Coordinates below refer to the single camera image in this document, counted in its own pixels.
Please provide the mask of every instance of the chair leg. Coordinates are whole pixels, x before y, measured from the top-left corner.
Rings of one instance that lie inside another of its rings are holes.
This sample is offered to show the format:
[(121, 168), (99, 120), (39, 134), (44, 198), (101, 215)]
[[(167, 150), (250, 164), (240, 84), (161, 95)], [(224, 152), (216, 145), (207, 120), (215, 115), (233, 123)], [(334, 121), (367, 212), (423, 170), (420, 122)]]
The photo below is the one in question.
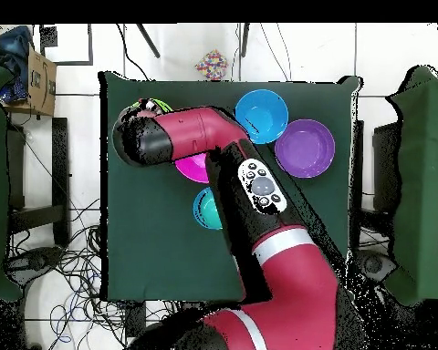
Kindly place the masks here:
[(244, 40), (242, 43), (242, 57), (246, 55), (246, 45), (248, 43), (248, 30), (250, 29), (250, 23), (244, 23)]
[(160, 58), (161, 54), (159, 54), (159, 51), (157, 50), (156, 46), (154, 45), (154, 43), (152, 43), (152, 40), (151, 40), (150, 36), (148, 35), (148, 33), (146, 32), (146, 30), (144, 29), (144, 27), (142, 25), (138, 25), (138, 24), (136, 26), (138, 26), (138, 28), (140, 29), (140, 32), (141, 32), (142, 36), (144, 37), (144, 40), (146, 40), (146, 43), (148, 43), (148, 46), (150, 47), (154, 56), (157, 58)]

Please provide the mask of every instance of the pink bowl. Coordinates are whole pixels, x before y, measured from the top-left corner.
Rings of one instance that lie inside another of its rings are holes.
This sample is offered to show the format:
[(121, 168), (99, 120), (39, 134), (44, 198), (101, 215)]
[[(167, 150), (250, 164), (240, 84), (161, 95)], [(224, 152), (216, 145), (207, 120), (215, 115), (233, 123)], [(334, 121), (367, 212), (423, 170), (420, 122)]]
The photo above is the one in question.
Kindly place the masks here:
[(187, 179), (207, 184), (209, 179), (204, 165), (205, 159), (206, 153), (195, 154), (186, 159), (175, 161), (175, 166)]

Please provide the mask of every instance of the purple bowl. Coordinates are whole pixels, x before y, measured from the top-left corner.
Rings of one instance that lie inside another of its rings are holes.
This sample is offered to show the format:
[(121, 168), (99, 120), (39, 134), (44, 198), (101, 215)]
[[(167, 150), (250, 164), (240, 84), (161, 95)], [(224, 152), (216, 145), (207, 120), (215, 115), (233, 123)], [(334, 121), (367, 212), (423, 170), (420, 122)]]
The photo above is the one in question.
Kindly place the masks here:
[(276, 141), (279, 166), (301, 179), (316, 177), (331, 164), (335, 153), (334, 139), (326, 126), (313, 119), (289, 123)]

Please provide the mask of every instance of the blue bowl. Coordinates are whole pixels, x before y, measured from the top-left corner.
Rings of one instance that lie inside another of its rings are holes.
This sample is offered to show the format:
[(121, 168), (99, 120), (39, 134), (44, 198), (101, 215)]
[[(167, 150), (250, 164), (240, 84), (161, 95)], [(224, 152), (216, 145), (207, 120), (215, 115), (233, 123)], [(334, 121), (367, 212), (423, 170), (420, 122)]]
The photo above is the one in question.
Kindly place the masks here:
[(203, 189), (194, 199), (193, 217), (208, 230), (222, 230), (211, 188)]
[(286, 102), (270, 90), (245, 94), (235, 107), (235, 119), (255, 144), (267, 144), (280, 137), (288, 123)]

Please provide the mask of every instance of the floor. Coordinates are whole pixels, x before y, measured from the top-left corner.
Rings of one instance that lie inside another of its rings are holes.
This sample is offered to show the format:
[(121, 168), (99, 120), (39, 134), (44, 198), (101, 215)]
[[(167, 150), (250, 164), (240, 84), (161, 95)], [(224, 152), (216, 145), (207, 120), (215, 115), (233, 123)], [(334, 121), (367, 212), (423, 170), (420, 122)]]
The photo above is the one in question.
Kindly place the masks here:
[[(236, 23), (145, 25), (151, 39), (161, 53), (157, 59), (135, 25), (124, 28), (126, 46), (131, 60), (139, 64), (148, 77), (156, 80), (203, 80), (194, 65), (209, 51), (217, 48), (232, 64), (238, 47)], [(357, 75), (363, 78), (360, 91), (359, 119), (365, 121), (363, 168), (363, 206), (371, 207), (373, 193), (371, 134), (374, 128), (397, 119), (391, 105), (384, 99), (394, 93), (407, 72), (415, 65), (429, 64), (438, 70), (437, 24), (279, 24), (284, 37), (292, 80), (336, 82), (341, 77)], [(68, 118), (70, 198), (78, 210), (88, 207), (99, 198), (99, 82), (100, 70), (116, 71), (131, 79), (143, 75), (124, 55), (116, 25), (92, 25), (92, 66), (59, 66), (57, 68), (57, 99), (55, 117)], [(289, 77), (286, 49), (276, 24), (263, 24), (269, 44)], [(58, 47), (47, 48), (46, 56), (54, 61), (88, 60), (88, 26), (57, 25)], [(34, 41), (39, 51), (39, 33), (35, 28)], [(238, 81), (238, 59), (234, 75), (231, 67), (225, 78)], [(284, 75), (267, 45), (259, 24), (249, 31), (246, 57), (242, 60), (241, 81), (284, 81)], [(29, 116), (14, 114), (15, 123), (23, 123)], [(32, 117), (26, 124), (26, 136), (43, 164), (51, 171), (51, 121)], [(26, 206), (50, 204), (51, 178), (26, 148), (25, 165)], [(73, 218), (77, 211), (72, 210)], [(86, 226), (99, 223), (99, 202), (85, 211)], [(72, 222), (73, 232), (81, 223)], [(53, 245), (50, 226), (39, 227), (24, 243), (25, 248)], [(81, 249), (83, 238), (75, 240), (72, 249)], [(65, 279), (55, 272), (37, 279), (30, 288), (26, 302), (26, 330), (30, 342), (40, 343), (44, 349), (55, 341), (61, 308), (68, 305), (72, 291)], [(162, 303), (149, 302), (155, 312)], [(53, 350), (120, 350), (120, 344), (110, 331), (93, 327), (90, 321), (68, 323), (65, 335), (71, 339), (58, 341)]]

